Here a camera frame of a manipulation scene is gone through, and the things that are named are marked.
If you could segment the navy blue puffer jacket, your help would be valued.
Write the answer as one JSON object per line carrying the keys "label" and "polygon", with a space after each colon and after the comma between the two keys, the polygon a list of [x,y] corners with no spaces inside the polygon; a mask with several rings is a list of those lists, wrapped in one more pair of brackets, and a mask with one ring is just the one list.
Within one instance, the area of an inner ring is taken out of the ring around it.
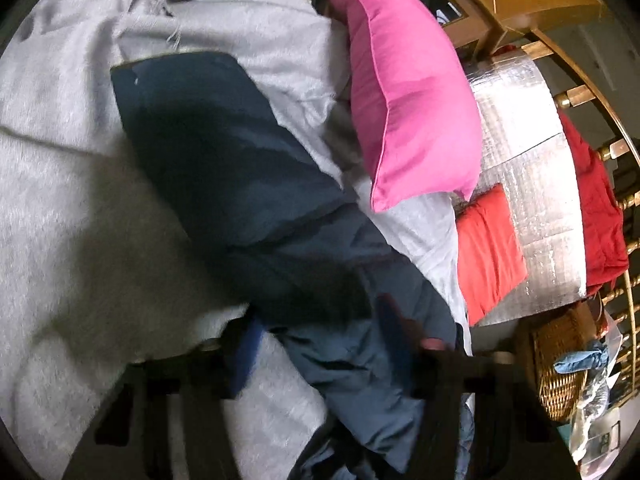
{"label": "navy blue puffer jacket", "polygon": [[[448,304],[325,174],[230,55],[149,58],[111,72],[138,162],[194,248],[282,344],[328,409],[294,479],[403,479],[423,402],[399,385],[376,300],[455,349]],[[457,477],[474,437],[461,404]]]}

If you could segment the wicker basket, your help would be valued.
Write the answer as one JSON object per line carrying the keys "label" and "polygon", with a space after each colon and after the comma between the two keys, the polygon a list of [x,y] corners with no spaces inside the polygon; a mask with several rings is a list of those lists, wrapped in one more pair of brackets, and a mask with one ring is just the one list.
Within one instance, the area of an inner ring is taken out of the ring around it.
{"label": "wicker basket", "polygon": [[516,362],[554,422],[573,415],[587,372],[559,374],[553,364],[568,352],[585,350],[597,336],[597,323],[586,302],[542,312],[518,321],[514,333]]}

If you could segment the red-orange pillow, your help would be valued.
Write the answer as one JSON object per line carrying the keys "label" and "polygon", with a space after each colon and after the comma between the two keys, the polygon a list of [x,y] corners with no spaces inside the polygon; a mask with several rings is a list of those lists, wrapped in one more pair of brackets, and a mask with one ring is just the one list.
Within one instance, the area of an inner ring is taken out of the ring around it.
{"label": "red-orange pillow", "polygon": [[457,218],[458,279],[470,325],[480,322],[523,283],[528,270],[500,184]]}

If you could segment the light blue cloth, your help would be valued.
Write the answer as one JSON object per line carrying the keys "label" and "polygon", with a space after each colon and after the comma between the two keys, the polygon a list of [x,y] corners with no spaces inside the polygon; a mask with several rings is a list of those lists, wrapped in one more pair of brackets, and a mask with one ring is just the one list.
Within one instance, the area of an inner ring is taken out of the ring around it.
{"label": "light blue cloth", "polygon": [[585,350],[567,352],[557,358],[553,369],[558,374],[572,374],[585,370],[602,370],[608,365],[608,347],[600,340],[589,341]]}

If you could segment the grey bed sheet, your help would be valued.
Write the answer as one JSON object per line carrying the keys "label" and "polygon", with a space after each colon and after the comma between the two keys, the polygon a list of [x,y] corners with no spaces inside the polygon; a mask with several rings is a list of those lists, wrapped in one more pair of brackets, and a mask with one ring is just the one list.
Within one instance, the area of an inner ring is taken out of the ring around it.
{"label": "grey bed sheet", "polygon": [[[470,342],[446,194],[368,205],[347,104],[344,24],[306,0],[36,0],[1,55],[1,421],[43,479],[149,479],[141,401],[123,448],[94,430],[130,363],[189,352],[248,305],[194,248],[141,168],[114,68],[166,55],[232,56],[280,126],[445,299]],[[264,326],[243,390],[222,402],[239,479],[291,469],[328,409]],[[182,403],[169,398],[174,476]]]}

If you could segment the dark red cloth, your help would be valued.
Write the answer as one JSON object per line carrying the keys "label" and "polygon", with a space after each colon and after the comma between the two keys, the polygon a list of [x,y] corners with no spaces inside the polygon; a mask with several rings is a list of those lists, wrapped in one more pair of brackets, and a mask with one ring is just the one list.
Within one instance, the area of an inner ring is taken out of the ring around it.
{"label": "dark red cloth", "polygon": [[585,240],[587,295],[592,296],[628,269],[623,211],[597,152],[567,114],[562,110],[558,114],[574,160]]}

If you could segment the silver foil insulation mat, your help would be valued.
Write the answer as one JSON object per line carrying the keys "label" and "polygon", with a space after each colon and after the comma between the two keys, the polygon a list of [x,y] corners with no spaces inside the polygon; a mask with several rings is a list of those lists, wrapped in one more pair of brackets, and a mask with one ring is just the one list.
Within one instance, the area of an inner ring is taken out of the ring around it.
{"label": "silver foil insulation mat", "polygon": [[475,189],[501,184],[528,277],[484,325],[572,304],[586,293],[586,250],[577,177],[548,84],[522,50],[479,62],[468,79],[483,127]]}

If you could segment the pink pillow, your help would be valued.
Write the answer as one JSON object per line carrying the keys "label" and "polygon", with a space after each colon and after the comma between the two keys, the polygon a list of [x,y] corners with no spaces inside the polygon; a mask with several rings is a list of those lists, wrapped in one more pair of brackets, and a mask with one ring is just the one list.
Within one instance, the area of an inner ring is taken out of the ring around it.
{"label": "pink pillow", "polygon": [[370,207],[454,193],[480,176],[482,124],[446,32],[420,0],[329,0],[348,27],[350,109]]}

